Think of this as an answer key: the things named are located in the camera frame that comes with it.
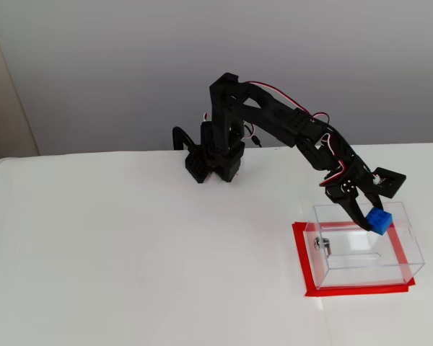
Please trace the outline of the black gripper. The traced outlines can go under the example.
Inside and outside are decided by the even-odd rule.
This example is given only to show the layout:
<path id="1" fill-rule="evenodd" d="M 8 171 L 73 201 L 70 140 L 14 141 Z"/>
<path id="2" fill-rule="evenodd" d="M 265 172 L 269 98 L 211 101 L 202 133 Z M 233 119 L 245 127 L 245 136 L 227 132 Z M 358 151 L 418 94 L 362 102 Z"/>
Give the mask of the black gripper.
<path id="1" fill-rule="evenodd" d="M 320 156 L 318 170 L 329 171 L 320 183 L 329 199 L 340 205 L 356 225 L 370 231 L 372 227 L 357 203 L 358 190 L 374 208 L 383 210 L 383 206 L 380 196 L 372 192 L 373 175 L 367 165 L 358 156 Z"/>

